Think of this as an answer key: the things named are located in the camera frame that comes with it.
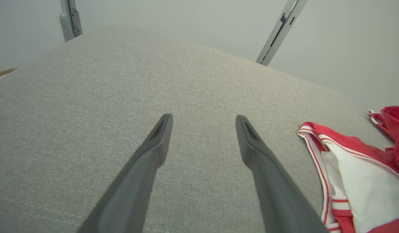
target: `red and white garment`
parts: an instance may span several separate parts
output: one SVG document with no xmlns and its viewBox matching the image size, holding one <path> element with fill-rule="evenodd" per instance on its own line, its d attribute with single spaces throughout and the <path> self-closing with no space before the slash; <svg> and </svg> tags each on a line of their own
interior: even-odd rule
<svg viewBox="0 0 399 233">
<path fill-rule="evenodd" d="M 386 106 L 381 113 L 368 110 L 371 121 L 379 129 L 392 138 L 395 146 L 386 148 L 376 153 L 384 159 L 384 163 L 395 169 L 399 169 L 399 106 Z"/>
<path fill-rule="evenodd" d="M 399 167 L 356 137 L 306 122 L 304 138 L 323 186 L 321 219 L 331 233 L 399 232 Z"/>
</svg>

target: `red trim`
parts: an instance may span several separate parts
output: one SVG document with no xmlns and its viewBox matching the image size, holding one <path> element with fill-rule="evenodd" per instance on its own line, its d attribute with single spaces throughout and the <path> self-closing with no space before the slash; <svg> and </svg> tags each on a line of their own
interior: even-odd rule
<svg viewBox="0 0 399 233">
<path fill-rule="evenodd" d="M 380 164 L 386 165 L 392 171 L 394 171 L 395 173 L 397 173 L 399 175 L 399 165 L 398 165 L 398 162 L 396 161 L 396 158 L 394 157 L 395 152 L 388 151 L 388 149 L 394 149 L 394 148 L 387 148 L 385 151 L 382 151 L 376 147 L 365 145 L 357 137 L 350 137 L 350 136 L 345 136 L 343 134 L 339 134 L 338 132 L 336 132 L 326 126 L 319 125 L 319 124 L 316 124 L 313 122 L 305 122 L 302 126 L 311 127 L 316 135 L 325 134 L 328 137 L 332 138 L 335 141 L 334 143 L 336 143 L 336 144 L 338 143 L 345 148 L 353 149 L 357 153 L 362 154 L 362 155 L 359 155 L 354 152 L 350 152 L 353 155 L 361 156 L 364 158 L 365 158 L 365 155 L 367 155 L 367 158 L 371 158 L 374 161 L 379 162 Z"/>
<path fill-rule="evenodd" d="M 331 209 L 331 213 L 333 214 L 334 217 L 338 216 L 345 216 L 345 217 L 352 217 L 352 211 L 350 209 Z"/>
<path fill-rule="evenodd" d="M 368 233 L 399 233 L 399 218 L 391 221 L 390 223 L 375 227 Z"/>
<path fill-rule="evenodd" d="M 374 119 L 374 121 L 376 121 L 376 125 L 382 130 L 384 131 L 384 133 L 386 133 L 388 136 L 390 136 L 392 138 L 392 140 L 395 141 L 395 139 L 393 138 L 393 136 L 391 135 L 391 133 L 388 130 L 388 126 L 385 123 L 385 117 L 384 115 L 380 114 L 380 113 L 372 113 L 369 115 L 371 118 Z"/>
<path fill-rule="evenodd" d="M 340 230 L 340 227 L 333 227 L 333 228 L 330 228 L 330 229 L 328 229 L 329 231 L 334 231 L 334 230 Z"/>
<path fill-rule="evenodd" d="M 358 155 L 358 156 L 361 156 L 361 157 L 370 158 L 370 159 L 373 159 L 373 160 L 377 161 L 376 159 L 371 158 L 371 157 L 369 157 L 369 156 L 364 156 L 364 155 L 360 155 L 360 154 L 355 153 L 355 152 L 351 152 L 351 151 L 349 151 L 349 150 L 343 148 L 342 146 L 340 146 L 339 144 L 337 144 L 337 143 L 334 142 L 333 140 L 330 140 L 330 139 L 321 139 L 321 140 L 329 140 L 329 141 L 333 142 L 334 144 L 336 144 L 337 146 L 339 146 L 340 148 L 344 149 L 346 152 L 349 152 L 349 153 L 352 153 L 352 154 L 355 154 L 355 155 Z"/>
<path fill-rule="evenodd" d="M 348 200 L 332 199 L 332 202 L 349 202 Z"/>
<path fill-rule="evenodd" d="M 355 233 L 352 216 L 335 216 L 336 221 L 340 224 L 342 233 Z"/>
<path fill-rule="evenodd" d="M 326 205 L 326 212 L 325 212 L 325 220 L 324 220 L 324 222 L 323 222 L 323 224 L 326 224 L 326 221 L 327 221 L 327 214 L 328 214 L 328 206 L 329 206 L 329 190 L 328 190 L 328 184 L 327 184 L 327 181 L 326 181 L 326 178 L 325 178 L 325 174 L 323 174 L 322 167 L 320 166 L 319 161 L 317 160 L 317 156 L 316 156 L 316 154 L 315 154 L 315 152 L 314 152 L 314 150 L 313 150 L 313 148 L 312 148 L 312 144 L 310 143 L 310 139 L 309 139 L 306 135 L 304 135 L 304 137 L 307 139 L 307 142 L 309 143 L 310 150 L 311 150 L 312 153 L 313 153 L 313 157 L 316 159 L 317 166 L 319 167 L 320 173 L 322 174 L 322 177 L 323 177 L 323 181 L 325 182 L 325 185 L 326 185 L 326 196 L 327 196 L 327 202 L 326 202 L 326 203 L 327 203 L 327 205 Z"/>
<path fill-rule="evenodd" d="M 315 136 L 315 138 L 316 138 L 316 141 L 315 141 L 314 139 L 313 139 L 313 141 L 314 141 L 315 143 L 316 143 L 316 142 L 319 142 L 319 144 L 322 146 L 322 148 L 319 148 L 319 145 L 316 143 L 316 146 L 319 148 L 319 151 L 327 151 L 327 152 L 329 152 L 328 147 L 319 141 L 318 135 L 316 134 L 315 131 L 312 131 L 311 129 L 306 129 L 306 128 L 301 128 L 301 129 L 299 129 L 299 131 L 300 131 L 300 130 L 307 130 L 307 131 L 310 131 L 310 132 L 312 133 L 310 136 Z"/>
</svg>

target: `white fabric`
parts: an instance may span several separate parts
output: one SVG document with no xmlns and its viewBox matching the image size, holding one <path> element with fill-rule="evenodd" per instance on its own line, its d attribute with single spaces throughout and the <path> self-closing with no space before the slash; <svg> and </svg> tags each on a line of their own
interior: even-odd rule
<svg viewBox="0 0 399 233">
<path fill-rule="evenodd" d="M 399 218 L 399 177 L 333 143 L 325 141 L 325 144 L 339 161 L 356 232 L 366 233 Z"/>
<path fill-rule="evenodd" d="M 330 233 L 340 233 L 340 224 L 339 223 L 334 223 L 334 224 L 327 224 L 325 225 L 326 229 L 329 230 Z"/>
<path fill-rule="evenodd" d="M 330 213 L 331 208 L 351 210 L 356 233 L 367 233 L 399 218 L 397 173 L 368 155 L 357 152 L 356 148 L 343 147 L 331 135 L 316 136 L 322 146 L 330 150 L 320 152 L 310 137 L 311 134 L 315 136 L 311 127 L 302 126 L 297 134 L 306 140 L 324 189 L 329 190 L 329 195 L 325 196 L 323 213 L 325 208 Z M 325 225 L 331 228 L 329 220 Z"/>
</svg>

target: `fabric texture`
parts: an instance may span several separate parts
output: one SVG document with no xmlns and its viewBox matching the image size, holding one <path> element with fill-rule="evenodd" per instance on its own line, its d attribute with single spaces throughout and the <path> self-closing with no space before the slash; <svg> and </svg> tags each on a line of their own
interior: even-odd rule
<svg viewBox="0 0 399 233">
<path fill-rule="evenodd" d="M 0 79 L 0 232 L 74 232 L 164 113 L 174 126 L 145 233 L 263 232 L 235 132 L 245 115 L 319 215 L 322 186 L 295 135 L 315 121 L 390 146 L 334 91 L 129 26 L 75 38 Z"/>
<path fill-rule="evenodd" d="M 377 148 L 359 138 L 313 122 L 304 123 L 297 134 L 306 141 L 322 180 L 321 220 L 328 229 L 399 232 L 398 167 L 385 163 L 375 154 Z"/>
</svg>

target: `gray upholstered cushion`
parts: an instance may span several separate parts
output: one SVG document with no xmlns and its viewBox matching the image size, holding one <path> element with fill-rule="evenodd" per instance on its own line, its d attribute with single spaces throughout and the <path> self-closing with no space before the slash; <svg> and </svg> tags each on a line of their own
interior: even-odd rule
<svg viewBox="0 0 399 233">
<path fill-rule="evenodd" d="M 246 115 L 315 210 L 300 124 L 384 148 L 328 88 L 138 28 L 84 34 L 0 80 L 0 232 L 74 232 L 164 113 L 174 116 L 145 232 L 263 232 L 235 116 Z"/>
</svg>

